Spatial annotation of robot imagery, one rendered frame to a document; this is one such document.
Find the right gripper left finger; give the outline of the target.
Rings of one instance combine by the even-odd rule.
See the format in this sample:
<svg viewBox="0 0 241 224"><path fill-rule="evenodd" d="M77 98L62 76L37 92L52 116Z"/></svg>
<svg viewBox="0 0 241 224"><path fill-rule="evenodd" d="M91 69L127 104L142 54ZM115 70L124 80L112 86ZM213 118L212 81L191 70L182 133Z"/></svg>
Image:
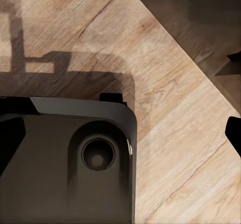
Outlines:
<svg viewBox="0 0 241 224"><path fill-rule="evenodd" d="M0 176L26 136L22 117L0 122Z"/></svg>

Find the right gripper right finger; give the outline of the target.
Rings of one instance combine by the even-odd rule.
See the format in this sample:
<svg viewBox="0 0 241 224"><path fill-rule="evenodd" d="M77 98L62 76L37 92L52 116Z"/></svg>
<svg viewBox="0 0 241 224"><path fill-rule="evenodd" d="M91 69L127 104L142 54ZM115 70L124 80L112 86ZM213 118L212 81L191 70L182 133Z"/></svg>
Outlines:
<svg viewBox="0 0 241 224"><path fill-rule="evenodd" d="M225 135L233 145L239 156L241 157L241 119L236 117L229 117Z"/></svg>

